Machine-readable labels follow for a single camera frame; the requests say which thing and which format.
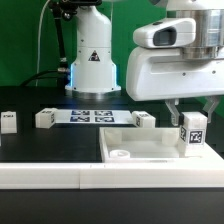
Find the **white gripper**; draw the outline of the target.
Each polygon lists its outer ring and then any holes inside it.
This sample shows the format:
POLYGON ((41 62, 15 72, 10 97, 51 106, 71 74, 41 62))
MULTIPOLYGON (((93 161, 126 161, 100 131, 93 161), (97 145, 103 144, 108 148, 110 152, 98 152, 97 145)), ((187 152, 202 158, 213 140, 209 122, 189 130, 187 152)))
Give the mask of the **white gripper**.
POLYGON ((137 47, 129 56, 126 91, 135 101, 167 99, 173 126, 179 125, 178 98, 207 96, 203 112, 211 122, 224 95, 224 58, 184 60, 179 48, 137 47))

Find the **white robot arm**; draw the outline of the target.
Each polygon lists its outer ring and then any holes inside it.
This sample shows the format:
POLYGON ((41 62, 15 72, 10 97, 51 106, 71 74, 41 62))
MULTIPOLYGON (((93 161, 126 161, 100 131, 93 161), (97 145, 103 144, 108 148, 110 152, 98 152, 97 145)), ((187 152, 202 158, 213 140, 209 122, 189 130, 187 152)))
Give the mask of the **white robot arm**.
MULTIPOLYGON (((135 101, 163 100, 178 126, 181 98, 206 97, 210 116, 224 95, 224 0, 149 0, 166 17, 133 33, 126 91, 135 101)), ((118 91, 111 21, 93 5, 77 10, 77 57, 67 90, 85 98, 118 91)))

